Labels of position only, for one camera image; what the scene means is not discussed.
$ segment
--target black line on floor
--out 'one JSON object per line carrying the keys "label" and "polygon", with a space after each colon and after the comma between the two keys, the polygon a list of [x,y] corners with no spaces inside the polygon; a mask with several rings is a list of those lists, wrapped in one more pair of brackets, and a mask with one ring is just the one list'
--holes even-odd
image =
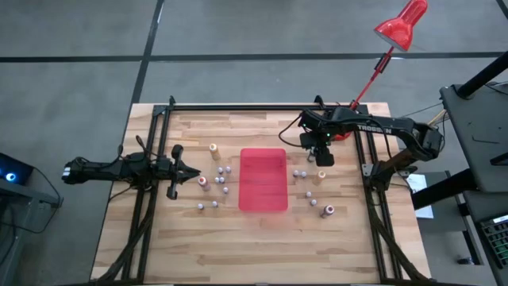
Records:
{"label": "black line on floor", "polygon": [[506,7],[506,3],[504,2],[504,0],[495,0],[498,5],[499,5],[499,8],[501,8],[501,11],[503,14],[505,14],[505,17],[506,19],[508,19],[508,8]]}
{"label": "black line on floor", "polygon": [[[0,57],[0,63],[97,63],[97,62],[141,62],[147,68],[149,62],[214,62],[251,60],[371,60],[383,54],[366,53],[280,53],[280,54],[223,54],[223,55],[157,55],[151,56],[155,41],[155,31],[147,41],[143,56],[15,56]],[[404,60],[495,58],[504,52],[408,52],[394,53],[392,57]]]}
{"label": "black line on floor", "polygon": [[157,0],[156,9],[153,12],[152,24],[150,25],[150,33],[146,40],[146,45],[143,52],[143,60],[141,61],[140,70],[137,73],[136,85],[134,86],[133,97],[130,104],[139,103],[141,92],[143,91],[144,79],[148,70],[148,63],[153,50],[153,44],[156,41],[157,29],[159,28],[160,15],[164,6],[164,0]]}
{"label": "black line on floor", "polygon": [[0,63],[108,63],[141,62],[143,56],[2,56]]}
{"label": "black line on floor", "polygon": [[[392,59],[466,59],[493,58],[504,52],[408,52],[394,53]],[[224,54],[224,55],[174,55],[151,56],[151,62],[209,62],[250,60],[370,60],[382,53],[292,53],[292,54]]]}

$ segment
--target red desk lamp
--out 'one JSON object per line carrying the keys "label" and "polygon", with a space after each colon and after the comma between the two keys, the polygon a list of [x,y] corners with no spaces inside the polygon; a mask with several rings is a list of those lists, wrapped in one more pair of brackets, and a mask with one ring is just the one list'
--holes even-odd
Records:
{"label": "red desk lamp", "polygon": [[[397,48],[402,52],[407,52],[410,49],[411,41],[413,40],[413,27],[416,25],[418,20],[420,20],[426,10],[426,0],[411,0],[397,17],[384,21],[375,27],[374,32],[383,40],[387,41],[388,44],[391,45],[391,48],[388,52],[383,54],[381,59],[379,59],[379,62],[374,68],[374,75],[372,75],[364,89],[360,92],[360,95],[358,95],[355,101],[351,104],[352,110],[355,110],[358,107],[358,102],[364,96],[365,92],[374,82],[378,74],[383,73],[384,69],[388,65],[388,62],[390,62],[391,53],[394,48]],[[344,136],[337,135],[335,140],[344,140],[349,137],[349,134],[351,133],[347,133]]]}

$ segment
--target gray floor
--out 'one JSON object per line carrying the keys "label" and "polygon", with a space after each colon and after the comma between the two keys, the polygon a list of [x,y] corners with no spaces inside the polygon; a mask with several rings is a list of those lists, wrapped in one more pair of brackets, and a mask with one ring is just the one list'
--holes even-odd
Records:
{"label": "gray floor", "polygon": [[[384,52],[372,29],[405,0],[166,0],[153,54]],[[42,2],[0,0],[0,56],[141,55],[155,0]],[[431,2],[414,31],[411,52],[497,52],[508,20],[495,0]],[[392,60],[365,96],[389,102],[394,116],[439,102],[438,90],[463,83],[493,59]],[[151,63],[141,102],[349,102],[375,60]],[[129,113],[138,63],[0,64],[0,152],[43,169],[65,201],[23,253],[19,284],[88,279],[109,184],[68,186],[64,164],[76,156],[110,160]],[[498,81],[508,80],[508,73]],[[413,116],[431,119],[439,108]],[[466,168],[449,122],[446,149],[422,171]],[[465,246],[455,234],[422,234],[434,278],[461,282],[455,265]],[[475,269],[480,282],[488,269]]]}

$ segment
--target keyboard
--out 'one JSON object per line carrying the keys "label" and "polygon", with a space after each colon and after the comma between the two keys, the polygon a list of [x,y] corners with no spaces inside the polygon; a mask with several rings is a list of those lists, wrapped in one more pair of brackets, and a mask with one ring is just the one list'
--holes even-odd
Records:
{"label": "keyboard", "polygon": [[481,222],[480,226],[496,265],[505,268],[508,265],[508,214]]}

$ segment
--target lamp shade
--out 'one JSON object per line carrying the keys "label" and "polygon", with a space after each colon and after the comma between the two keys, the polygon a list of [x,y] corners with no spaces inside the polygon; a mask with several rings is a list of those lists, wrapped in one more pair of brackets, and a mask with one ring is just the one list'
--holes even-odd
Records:
{"label": "lamp shade", "polygon": [[426,10],[426,0],[411,0],[397,17],[379,24],[374,32],[392,46],[407,52],[413,40],[413,27]]}

